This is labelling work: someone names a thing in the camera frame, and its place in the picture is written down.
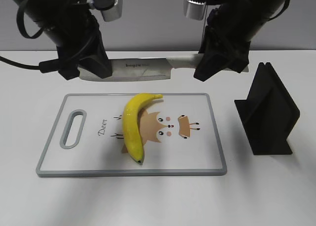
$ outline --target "white table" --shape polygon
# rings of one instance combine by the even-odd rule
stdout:
[[[23,63],[55,52],[4,52]],[[110,53],[110,58],[175,55]],[[253,156],[234,99],[245,99],[260,61],[271,62],[301,111],[291,156]],[[221,72],[202,83],[193,70],[139,83],[64,80],[0,63],[0,225],[314,226],[316,222],[316,51],[253,51],[250,73]],[[222,177],[41,179],[35,167],[64,95],[207,92],[228,173]]]

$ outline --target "cutting board handle hole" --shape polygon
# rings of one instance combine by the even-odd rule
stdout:
[[[75,110],[70,113],[60,139],[60,146],[63,149],[74,148],[79,143],[85,118],[84,110]]]

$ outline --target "white cutting board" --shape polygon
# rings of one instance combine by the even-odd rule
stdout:
[[[148,139],[144,145],[143,165],[134,162],[128,153],[122,153],[124,140],[116,135],[123,134],[120,116],[133,96],[65,96],[39,160],[37,174],[40,177],[86,177],[226,173],[209,96],[202,93],[166,93],[162,100],[153,101],[142,116],[149,123],[147,133],[142,136]],[[61,139],[69,116],[76,110],[86,113],[82,132],[77,145],[65,149]]]

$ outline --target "banana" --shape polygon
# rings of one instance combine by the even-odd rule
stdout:
[[[137,163],[144,161],[144,148],[138,128],[138,112],[152,100],[162,98],[161,94],[140,93],[135,95],[125,106],[123,113],[124,142],[129,155]]]

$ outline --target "gray wall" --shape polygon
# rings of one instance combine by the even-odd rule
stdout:
[[[124,0],[122,18],[107,24],[99,12],[93,13],[101,24],[107,50],[197,50],[203,22],[185,18],[182,9],[183,0]],[[46,35],[37,40],[21,37],[16,11],[12,0],[0,0],[0,50],[55,50]],[[314,0],[292,0],[280,18],[259,32],[252,49],[316,49],[315,11]],[[25,20],[32,34],[37,27],[27,17]]]

